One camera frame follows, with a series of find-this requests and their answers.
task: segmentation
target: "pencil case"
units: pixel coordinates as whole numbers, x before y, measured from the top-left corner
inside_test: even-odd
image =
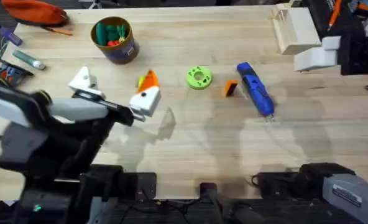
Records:
[[[57,6],[34,0],[2,0],[7,12],[22,24],[61,27],[68,23],[67,13]]]

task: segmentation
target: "green donut toy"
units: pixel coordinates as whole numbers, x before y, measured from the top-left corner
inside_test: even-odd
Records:
[[[186,73],[186,82],[192,89],[203,90],[211,83],[211,73],[205,67],[193,67]]]

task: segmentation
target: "wooden table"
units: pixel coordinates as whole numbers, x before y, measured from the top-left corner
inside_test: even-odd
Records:
[[[136,80],[154,69],[162,100],[153,118],[133,127],[115,125],[95,163],[128,171],[156,172],[158,198],[195,198],[201,182],[216,182],[233,197],[259,197],[247,183],[260,171],[299,168],[307,162],[337,162],[368,180],[368,76],[343,77],[339,68],[293,71],[293,57],[277,53],[272,6],[103,9],[67,11],[74,36],[18,25],[20,49],[45,62],[37,71],[12,56],[4,59],[34,72],[21,89],[44,89],[70,97],[68,82],[86,65],[108,100],[127,105]],[[90,29],[106,16],[132,25],[140,54],[115,65],[92,44]],[[254,66],[276,102],[266,123],[241,88],[222,96],[236,65]],[[202,65],[213,82],[192,90],[186,71]],[[6,121],[0,119],[0,132]],[[18,198],[23,178],[0,169],[0,199]]]

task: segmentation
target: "glue stick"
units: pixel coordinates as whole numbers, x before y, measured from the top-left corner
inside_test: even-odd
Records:
[[[37,60],[36,58],[33,58],[19,50],[15,50],[12,54],[18,59],[23,60],[25,63],[33,66],[34,68],[37,68],[39,70],[43,70],[46,68],[46,65],[44,65],[40,60]]]

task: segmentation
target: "colorful can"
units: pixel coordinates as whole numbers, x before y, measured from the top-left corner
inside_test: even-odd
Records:
[[[96,36],[96,26],[99,22],[104,24],[105,26],[125,25],[127,27],[126,30],[128,30],[127,32],[129,33],[127,34],[125,40],[117,46],[110,47],[98,45]],[[135,42],[133,38],[132,27],[125,19],[121,17],[112,16],[98,21],[91,30],[91,40],[108,59],[117,64],[129,63],[139,54],[139,45]]]

